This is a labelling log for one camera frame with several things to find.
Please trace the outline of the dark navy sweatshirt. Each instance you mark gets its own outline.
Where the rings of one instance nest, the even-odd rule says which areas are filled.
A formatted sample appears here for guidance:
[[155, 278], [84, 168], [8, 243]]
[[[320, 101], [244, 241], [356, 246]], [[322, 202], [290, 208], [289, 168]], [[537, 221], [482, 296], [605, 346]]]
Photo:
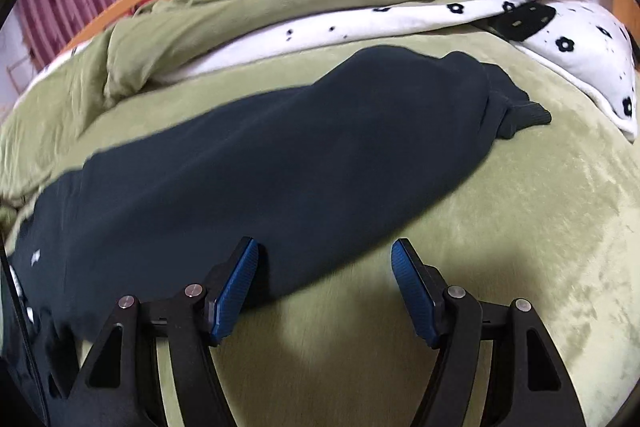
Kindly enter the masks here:
[[61, 425], [118, 298], [174, 295], [244, 236], [262, 247], [248, 302], [320, 279], [462, 183], [492, 143], [549, 124], [503, 70], [462, 52], [352, 54], [315, 83], [259, 93], [91, 157], [37, 198], [11, 265], [29, 338], [2, 355]]

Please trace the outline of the green quilt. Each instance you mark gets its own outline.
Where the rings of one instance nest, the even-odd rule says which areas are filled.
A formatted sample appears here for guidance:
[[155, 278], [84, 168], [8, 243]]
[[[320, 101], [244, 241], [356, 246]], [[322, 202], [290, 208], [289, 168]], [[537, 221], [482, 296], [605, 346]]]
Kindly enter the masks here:
[[11, 218], [101, 114], [251, 31], [311, 14], [423, 0], [155, 1], [93, 37], [34, 84], [1, 127], [1, 212]]

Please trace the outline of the white floral pillow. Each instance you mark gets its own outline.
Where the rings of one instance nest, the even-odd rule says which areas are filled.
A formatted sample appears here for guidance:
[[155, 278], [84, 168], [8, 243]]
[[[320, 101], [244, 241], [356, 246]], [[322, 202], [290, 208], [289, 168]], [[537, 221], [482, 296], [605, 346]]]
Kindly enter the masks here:
[[589, 0], [509, 5], [492, 28], [582, 91], [629, 142], [636, 141], [634, 51], [626, 27], [608, 10]]

